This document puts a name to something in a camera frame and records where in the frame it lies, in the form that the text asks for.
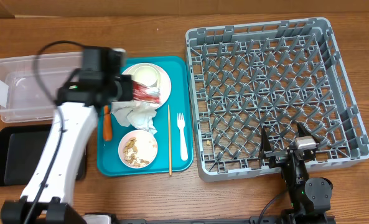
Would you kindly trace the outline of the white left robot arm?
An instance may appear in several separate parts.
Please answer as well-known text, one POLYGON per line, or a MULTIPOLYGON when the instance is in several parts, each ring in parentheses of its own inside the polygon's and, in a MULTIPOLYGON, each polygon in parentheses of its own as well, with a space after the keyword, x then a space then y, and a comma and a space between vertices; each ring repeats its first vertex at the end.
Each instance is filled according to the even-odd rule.
POLYGON ((37 84, 54 105, 54 119, 39 163, 16 201, 5 201, 3 223, 84 223, 73 207, 77 172, 103 107, 133 98, 131 77, 121 74, 126 52, 83 45, 82 64, 52 95, 40 77, 41 48, 32 66, 37 84))

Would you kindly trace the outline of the white napkin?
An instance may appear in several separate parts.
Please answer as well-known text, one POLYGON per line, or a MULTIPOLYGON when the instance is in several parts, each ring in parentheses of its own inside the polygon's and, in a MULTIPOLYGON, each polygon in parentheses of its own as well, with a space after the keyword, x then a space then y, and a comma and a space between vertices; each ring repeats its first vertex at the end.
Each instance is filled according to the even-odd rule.
POLYGON ((152 135, 157 133, 153 123, 153 118, 157 113, 150 103, 142 101, 112 102, 111 113, 121 126, 133 126, 135 129, 147 131, 152 135))

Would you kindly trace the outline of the red snack wrapper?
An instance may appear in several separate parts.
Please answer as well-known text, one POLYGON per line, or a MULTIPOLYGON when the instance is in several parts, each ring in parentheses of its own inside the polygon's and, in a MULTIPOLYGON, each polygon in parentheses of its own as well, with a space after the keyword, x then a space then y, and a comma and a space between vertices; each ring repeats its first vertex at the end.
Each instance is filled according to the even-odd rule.
POLYGON ((159 104, 161 102, 160 95, 160 89, 157 87, 149 87, 142 83, 133 82, 133 100, 159 104))

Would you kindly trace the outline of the pale green cup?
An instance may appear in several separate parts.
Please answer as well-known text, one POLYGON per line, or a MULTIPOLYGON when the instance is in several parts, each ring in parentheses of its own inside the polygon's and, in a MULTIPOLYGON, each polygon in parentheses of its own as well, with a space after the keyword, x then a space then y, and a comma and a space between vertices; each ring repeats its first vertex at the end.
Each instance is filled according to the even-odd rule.
POLYGON ((131 70, 134 81, 147 87, 157 87, 160 81, 159 70, 149 63, 135 65, 131 70))

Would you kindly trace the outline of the pink bowl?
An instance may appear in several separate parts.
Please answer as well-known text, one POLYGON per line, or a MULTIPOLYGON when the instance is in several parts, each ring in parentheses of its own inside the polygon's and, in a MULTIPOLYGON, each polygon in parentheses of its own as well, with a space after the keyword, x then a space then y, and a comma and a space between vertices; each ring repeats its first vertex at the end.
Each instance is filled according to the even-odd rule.
POLYGON ((151 165, 151 163, 155 160, 155 158, 157 156, 158 144, 157 144, 157 141, 156 141, 155 137, 151 133, 149 133, 147 131, 143 131, 143 130, 131 131, 128 134, 124 135, 123 138, 121 139, 121 141, 119 143, 119 146, 118 146, 118 155, 119 155, 119 158, 121 159, 121 161, 123 162, 123 164, 126 165, 127 167, 133 168, 133 169, 145 168, 145 167, 141 167, 141 168, 130 167, 124 161, 123 149, 125 147, 125 144, 132 137, 135 137, 136 140, 137 140, 136 141, 136 146, 138 148, 139 157, 141 159, 145 159, 145 160, 150 162, 145 167, 151 165))

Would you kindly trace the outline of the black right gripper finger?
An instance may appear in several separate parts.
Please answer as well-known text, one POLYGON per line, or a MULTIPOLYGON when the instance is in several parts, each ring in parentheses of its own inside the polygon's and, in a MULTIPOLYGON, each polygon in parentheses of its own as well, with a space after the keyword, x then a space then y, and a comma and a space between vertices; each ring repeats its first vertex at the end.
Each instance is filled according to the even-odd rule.
POLYGON ((297 122, 297 133, 299 137, 312 137, 313 140, 316 143, 320 143, 320 141, 310 132, 306 129, 306 127, 304 126, 304 124, 302 122, 297 122))
POLYGON ((259 147, 259 160, 263 160, 266 158, 266 153, 271 152, 271 145, 268 140, 267 133, 265 129, 261 128, 261 144, 259 147))

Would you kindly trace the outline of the food scraps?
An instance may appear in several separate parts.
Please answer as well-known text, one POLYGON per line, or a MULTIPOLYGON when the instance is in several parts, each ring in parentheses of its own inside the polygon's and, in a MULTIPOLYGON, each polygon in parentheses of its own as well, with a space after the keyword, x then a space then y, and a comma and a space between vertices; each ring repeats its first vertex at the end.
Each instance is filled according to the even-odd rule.
POLYGON ((123 149, 124 161, 130 167, 134 167, 134 168, 145 167, 150 162, 145 160, 145 159, 141 159, 139 157, 139 152, 138 152, 138 148, 136 146, 136 141, 137 141, 136 138, 132 137, 125 144, 125 147, 123 149))

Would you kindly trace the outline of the orange carrot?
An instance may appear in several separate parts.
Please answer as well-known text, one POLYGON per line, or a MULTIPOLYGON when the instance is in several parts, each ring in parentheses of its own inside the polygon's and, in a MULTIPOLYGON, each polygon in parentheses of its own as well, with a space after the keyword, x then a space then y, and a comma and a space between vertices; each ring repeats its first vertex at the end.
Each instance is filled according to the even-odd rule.
POLYGON ((113 138, 113 131, 111 125, 111 114, 110 107, 104 106, 104 117, 103 117, 103 139, 105 141, 111 141, 113 138))

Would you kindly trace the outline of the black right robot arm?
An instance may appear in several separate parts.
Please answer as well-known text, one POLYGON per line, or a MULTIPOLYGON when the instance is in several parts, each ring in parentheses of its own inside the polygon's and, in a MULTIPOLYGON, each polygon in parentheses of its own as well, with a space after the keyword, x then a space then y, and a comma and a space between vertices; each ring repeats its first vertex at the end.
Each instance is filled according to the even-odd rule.
POLYGON ((294 145, 282 151, 273 151, 264 128, 261 129, 259 160, 268 160, 269 168, 280 168, 286 190, 275 196, 262 209, 258 223, 335 223, 334 217, 327 216, 330 210, 333 184, 323 177, 309 177, 306 162, 316 158, 317 140, 301 123, 297 123, 298 137, 294 145), (291 208, 279 216, 264 217, 267 209, 280 197, 288 194, 291 208))

